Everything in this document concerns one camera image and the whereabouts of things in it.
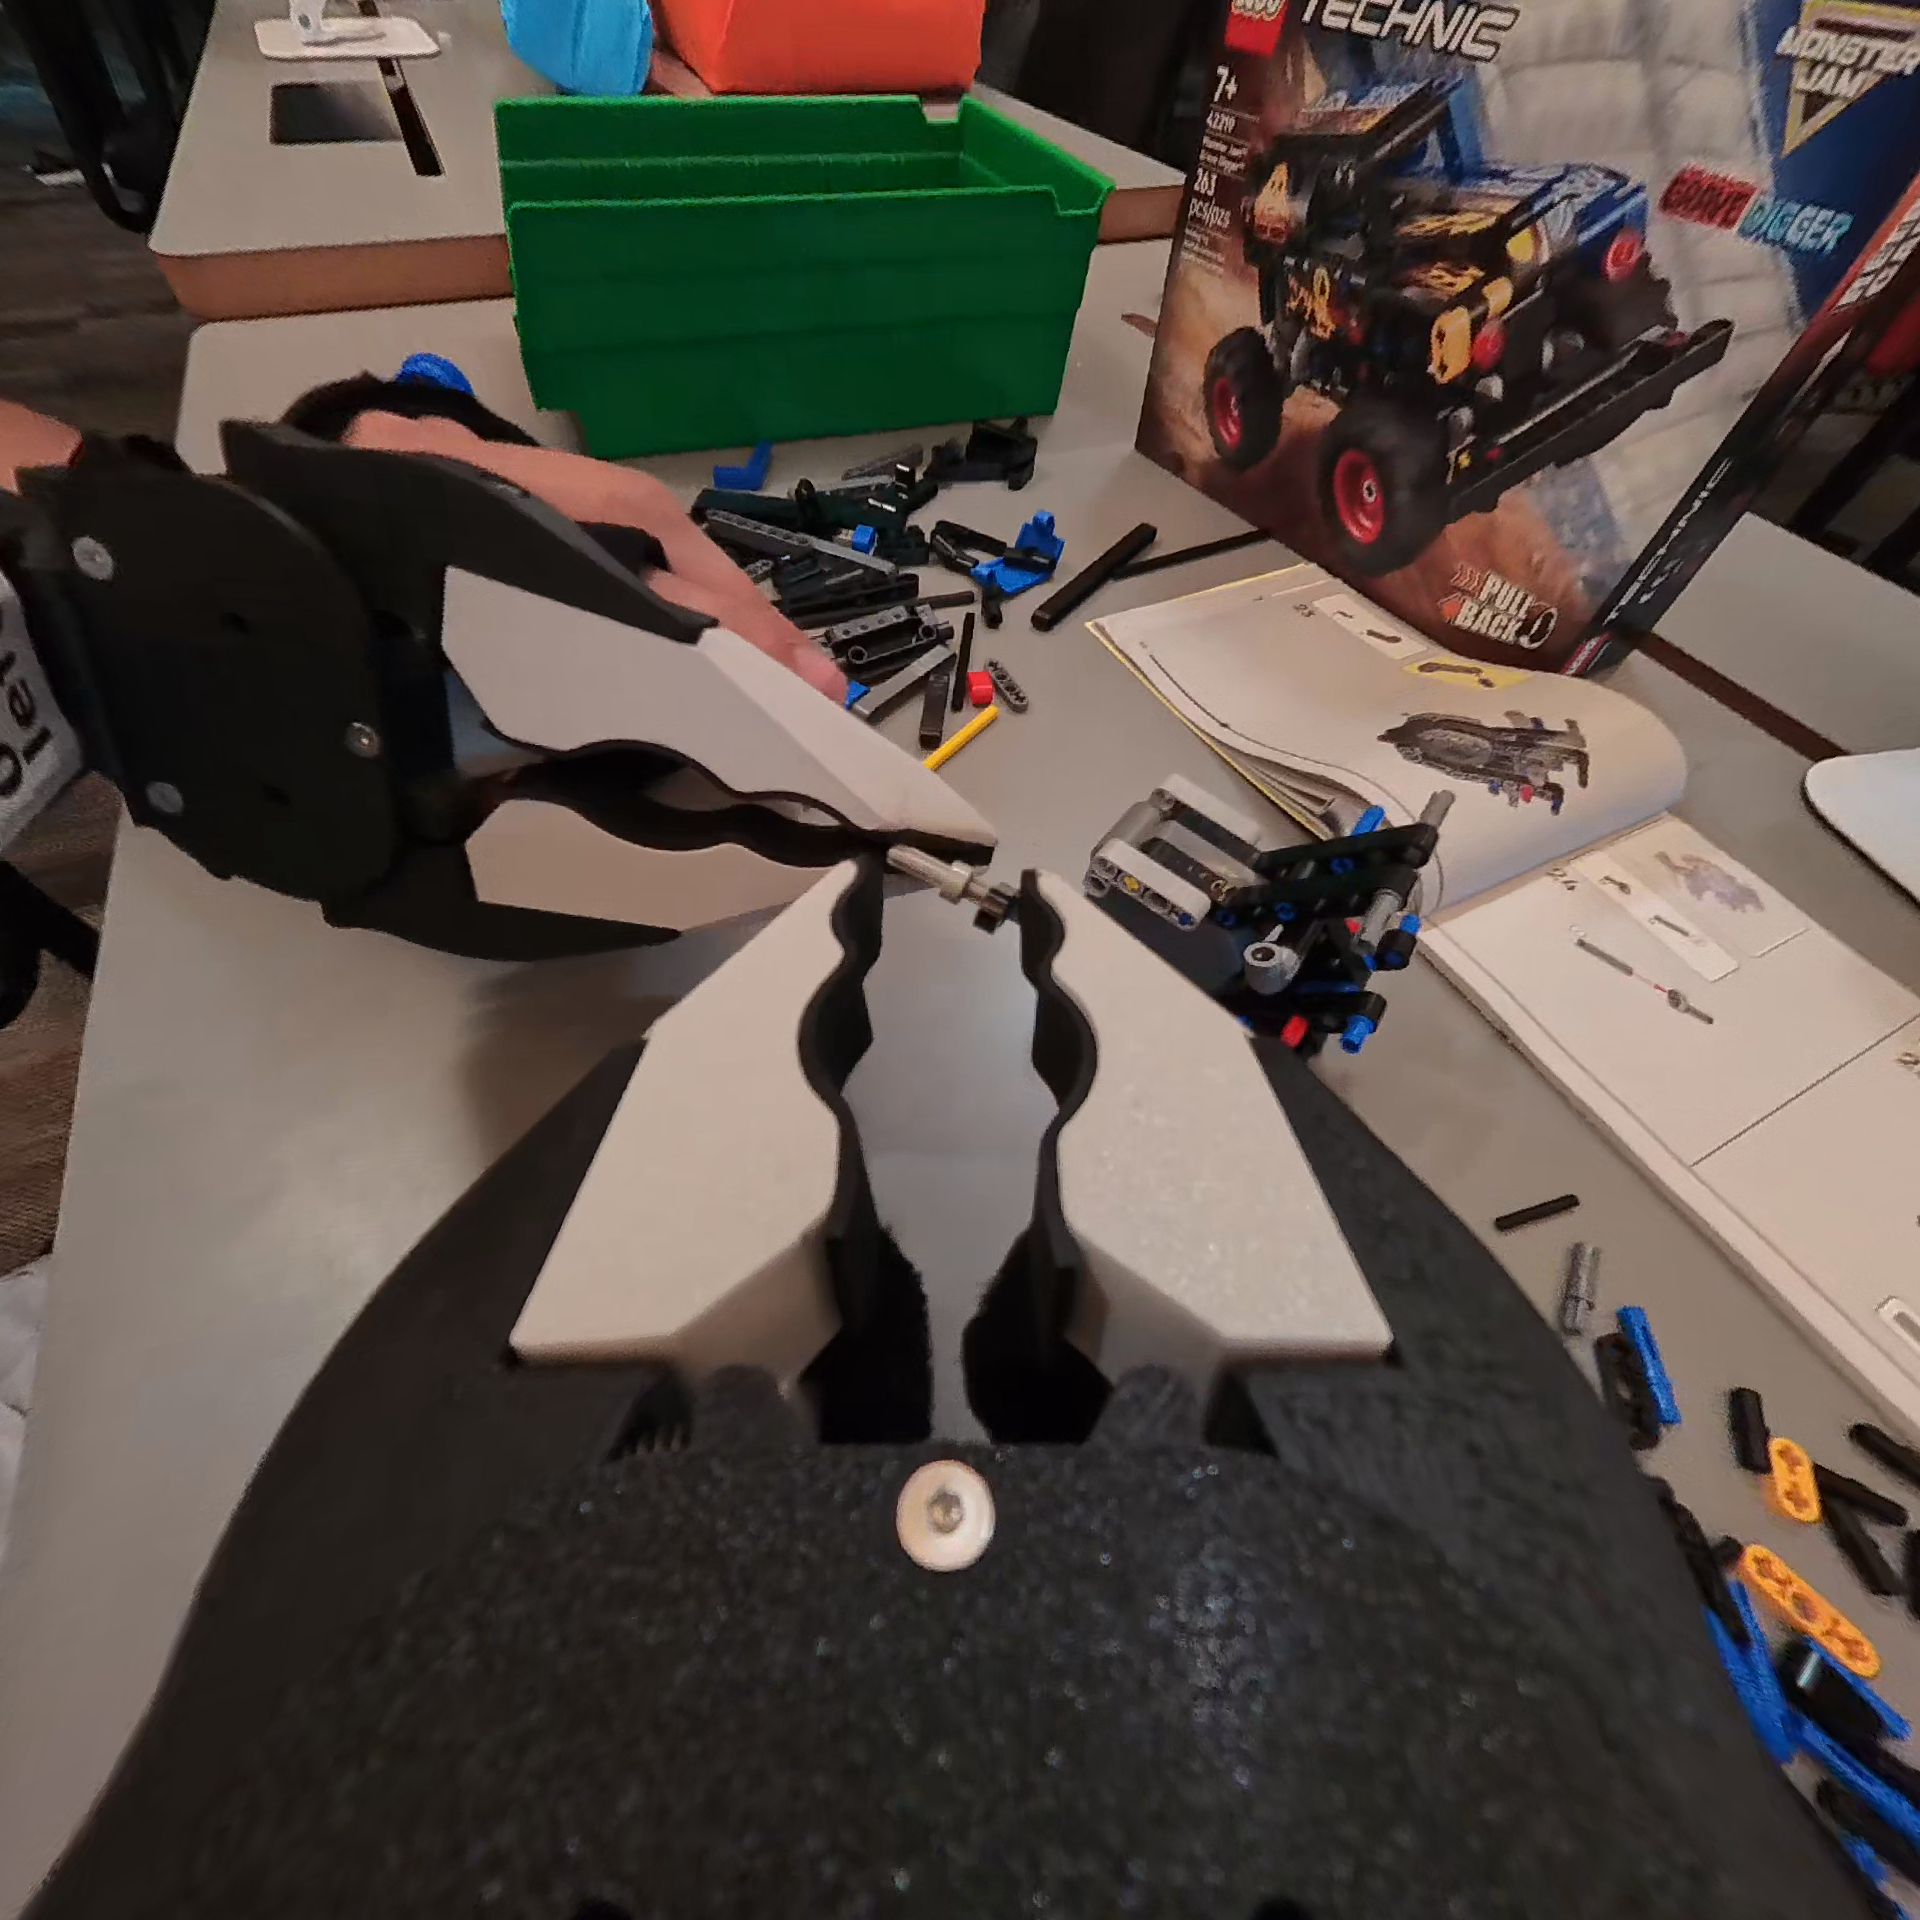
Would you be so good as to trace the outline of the pile of blue and black lego pieces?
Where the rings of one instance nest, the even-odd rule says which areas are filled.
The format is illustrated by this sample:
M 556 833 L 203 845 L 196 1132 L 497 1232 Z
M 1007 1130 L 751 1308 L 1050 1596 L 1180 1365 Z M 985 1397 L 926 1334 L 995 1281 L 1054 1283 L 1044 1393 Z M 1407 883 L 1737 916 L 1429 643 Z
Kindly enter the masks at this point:
M 1759 1388 L 1700 1372 L 1672 1313 L 1575 1193 L 1489 1218 L 1556 1254 L 1552 1325 L 1591 1353 L 1704 1593 L 1709 1636 L 1764 1756 L 1809 1797 L 1879 1917 L 1913 1917 L 1916 1692 L 1887 1669 L 1916 1619 L 1916 1505 L 1836 1473 L 1778 1430 Z

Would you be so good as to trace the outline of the light blue soft object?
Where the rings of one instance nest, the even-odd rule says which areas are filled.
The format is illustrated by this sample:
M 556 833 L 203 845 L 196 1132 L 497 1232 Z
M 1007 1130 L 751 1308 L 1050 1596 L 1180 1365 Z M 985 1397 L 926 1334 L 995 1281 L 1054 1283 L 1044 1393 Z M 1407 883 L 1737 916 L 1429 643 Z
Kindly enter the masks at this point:
M 500 4 L 509 52 L 562 95 L 635 101 L 654 61 L 651 4 Z

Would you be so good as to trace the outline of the white rounded flat object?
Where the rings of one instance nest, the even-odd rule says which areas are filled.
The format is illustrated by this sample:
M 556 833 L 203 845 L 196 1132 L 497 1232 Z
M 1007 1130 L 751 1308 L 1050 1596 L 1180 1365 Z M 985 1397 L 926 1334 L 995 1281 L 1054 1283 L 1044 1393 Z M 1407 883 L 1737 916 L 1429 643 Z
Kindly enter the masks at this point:
M 1807 767 L 1804 804 L 1860 859 L 1916 903 L 1916 749 Z

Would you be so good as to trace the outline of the partly built black lego assembly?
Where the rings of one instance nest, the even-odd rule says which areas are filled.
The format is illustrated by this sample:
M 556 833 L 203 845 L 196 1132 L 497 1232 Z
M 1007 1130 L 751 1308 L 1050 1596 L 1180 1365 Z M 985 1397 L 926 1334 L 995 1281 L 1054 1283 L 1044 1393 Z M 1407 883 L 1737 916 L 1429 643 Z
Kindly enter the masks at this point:
M 1410 826 L 1380 805 L 1331 840 L 1278 845 L 1185 778 L 1166 778 L 1093 847 L 1084 894 L 1260 1041 L 1302 1059 L 1358 1054 L 1410 970 L 1424 880 L 1453 797 Z

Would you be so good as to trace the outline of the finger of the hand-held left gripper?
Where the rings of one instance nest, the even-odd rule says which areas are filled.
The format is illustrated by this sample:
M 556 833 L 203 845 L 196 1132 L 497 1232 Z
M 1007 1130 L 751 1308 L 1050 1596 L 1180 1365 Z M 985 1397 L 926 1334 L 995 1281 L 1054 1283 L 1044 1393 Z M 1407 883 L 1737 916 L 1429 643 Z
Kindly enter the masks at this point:
M 484 906 L 665 935 L 778 914 L 900 828 L 900 775 L 738 788 L 679 756 L 559 756 L 469 781 Z
M 995 828 L 942 775 L 729 630 L 671 641 L 447 570 L 440 647 L 490 730 L 522 749 L 657 750 L 744 801 L 995 851 Z

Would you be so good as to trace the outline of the metal lego axle with gear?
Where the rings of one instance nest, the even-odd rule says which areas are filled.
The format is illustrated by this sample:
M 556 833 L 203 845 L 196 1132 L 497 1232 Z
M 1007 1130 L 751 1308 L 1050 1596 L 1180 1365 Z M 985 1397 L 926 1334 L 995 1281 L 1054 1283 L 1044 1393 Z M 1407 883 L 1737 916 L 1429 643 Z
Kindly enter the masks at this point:
M 890 845 L 884 851 L 884 868 L 924 890 L 948 906 L 967 909 L 974 927 L 995 932 L 1002 925 L 1020 920 L 1020 894 L 1007 883 L 993 883 L 981 877 L 980 870 L 962 861 L 935 859 L 911 845 Z

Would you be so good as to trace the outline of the monster truck lego box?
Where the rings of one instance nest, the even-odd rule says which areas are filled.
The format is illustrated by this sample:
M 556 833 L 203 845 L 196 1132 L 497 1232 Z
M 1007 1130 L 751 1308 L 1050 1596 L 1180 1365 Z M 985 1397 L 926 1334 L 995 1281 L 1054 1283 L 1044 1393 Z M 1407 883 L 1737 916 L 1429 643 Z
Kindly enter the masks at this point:
M 1916 181 L 1913 4 L 1233 4 L 1140 451 L 1558 674 Z

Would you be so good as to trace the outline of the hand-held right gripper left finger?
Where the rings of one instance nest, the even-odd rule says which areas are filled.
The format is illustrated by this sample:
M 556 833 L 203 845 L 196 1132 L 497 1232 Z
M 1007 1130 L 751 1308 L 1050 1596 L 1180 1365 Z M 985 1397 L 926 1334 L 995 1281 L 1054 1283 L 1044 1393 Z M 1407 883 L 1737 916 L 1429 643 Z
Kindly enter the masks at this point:
M 519 1312 L 516 1361 L 800 1379 L 838 1334 L 849 1068 L 802 1039 L 832 989 L 865 1015 L 880 891 L 875 861 L 842 861 L 654 1022 Z

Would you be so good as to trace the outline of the green plastic bin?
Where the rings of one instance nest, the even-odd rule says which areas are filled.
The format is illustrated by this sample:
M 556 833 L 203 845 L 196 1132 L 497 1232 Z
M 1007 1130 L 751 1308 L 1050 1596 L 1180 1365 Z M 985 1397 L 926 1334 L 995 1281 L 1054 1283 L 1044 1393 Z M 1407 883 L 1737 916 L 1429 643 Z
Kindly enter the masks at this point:
M 1049 418 L 1111 183 L 980 101 L 501 101 L 519 359 L 599 459 Z

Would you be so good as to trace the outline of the red and black lego box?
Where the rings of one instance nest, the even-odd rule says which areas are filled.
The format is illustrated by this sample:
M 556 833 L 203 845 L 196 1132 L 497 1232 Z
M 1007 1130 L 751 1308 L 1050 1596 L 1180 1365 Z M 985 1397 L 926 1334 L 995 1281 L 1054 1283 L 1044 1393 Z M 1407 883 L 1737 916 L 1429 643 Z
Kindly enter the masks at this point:
M 1909 181 L 1836 294 L 1802 328 L 1774 374 L 1689 480 L 1658 534 L 1600 603 L 1560 676 L 1589 680 L 1642 647 L 1784 455 L 1916 302 L 1916 183 Z

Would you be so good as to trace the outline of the person's left hand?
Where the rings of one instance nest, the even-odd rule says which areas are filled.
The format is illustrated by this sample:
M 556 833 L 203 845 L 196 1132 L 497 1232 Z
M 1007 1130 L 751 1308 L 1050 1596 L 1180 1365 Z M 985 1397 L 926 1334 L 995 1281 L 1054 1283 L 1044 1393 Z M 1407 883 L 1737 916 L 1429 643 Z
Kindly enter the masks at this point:
M 454 421 L 409 421 L 382 412 L 360 415 L 344 432 L 344 444 L 489 469 L 580 528 L 625 528 L 657 539 L 665 554 L 665 565 L 649 575 L 657 596 L 708 616 L 827 696 L 832 706 L 844 705 L 846 683 L 827 652 L 748 582 L 744 571 L 693 525 L 675 495 L 657 477 L 541 444 L 484 441 Z

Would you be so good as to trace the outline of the white stand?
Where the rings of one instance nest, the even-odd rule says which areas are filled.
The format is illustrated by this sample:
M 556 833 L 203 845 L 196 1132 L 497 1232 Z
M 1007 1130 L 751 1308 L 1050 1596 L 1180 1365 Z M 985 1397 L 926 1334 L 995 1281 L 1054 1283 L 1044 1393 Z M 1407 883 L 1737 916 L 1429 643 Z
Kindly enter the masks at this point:
M 327 11 L 327 4 L 287 4 L 280 15 L 254 22 L 254 45 L 264 61 L 433 61 L 443 52 L 440 37 L 409 15 L 360 7 Z

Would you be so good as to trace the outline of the open lego instruction booklet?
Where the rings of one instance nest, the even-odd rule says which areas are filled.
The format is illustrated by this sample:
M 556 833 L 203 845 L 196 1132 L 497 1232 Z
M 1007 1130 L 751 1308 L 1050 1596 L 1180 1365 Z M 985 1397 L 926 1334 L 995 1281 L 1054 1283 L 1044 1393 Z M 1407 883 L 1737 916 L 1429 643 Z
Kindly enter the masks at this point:
M 1653 709 L 1444 654 L 1319 570 L 1093 632 L 1304 826 L 1444 796 L 1431 967 L 1916 1430 L 1916 950 L 1879 970 L 1689 823 Z

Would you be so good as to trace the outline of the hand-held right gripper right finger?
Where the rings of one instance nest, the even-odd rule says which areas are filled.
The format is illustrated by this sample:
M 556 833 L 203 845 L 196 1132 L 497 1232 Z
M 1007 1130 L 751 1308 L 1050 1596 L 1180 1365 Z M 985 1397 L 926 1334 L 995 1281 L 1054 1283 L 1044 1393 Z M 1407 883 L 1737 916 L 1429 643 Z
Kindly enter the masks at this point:
M 1024 876 L 1020 938 L 1071 1044 L 1089 1041 L 1050 1132 L 1084 1276 L 1071 1346 L 1108 1379 L 1381 1361 L 1385 1312 L 1244 1026 L 1050 872 Z

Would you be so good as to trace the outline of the pile of dark lego pieces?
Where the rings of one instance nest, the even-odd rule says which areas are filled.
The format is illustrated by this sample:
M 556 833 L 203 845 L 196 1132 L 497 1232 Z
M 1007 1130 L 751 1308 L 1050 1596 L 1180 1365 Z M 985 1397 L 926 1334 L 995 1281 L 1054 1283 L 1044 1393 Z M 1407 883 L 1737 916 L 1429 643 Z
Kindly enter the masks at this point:
M 1049 634 L 1134 575 L 1258 548 L 1258 536 L 1231 536 L 1162 553 L 1155 525 L 1142 521 L 1071 571 L 1049 510 L 1029 510 L 1013 536 L 941 510 L 948 491 L 1020 495 L 1036 473 L 1040 434 L 1020 415 L 787 483 L 774 483 L 774 447 L 758 441 L 711 468 L 689 514 L 827 652 L 846 713 L 875 724 L 922 698 L 919 750 L 938 759 L 974 714 L 1029 713 L 1015 672 L 989 654 L 1020 600 L 1036 600 L 1029 626 Z

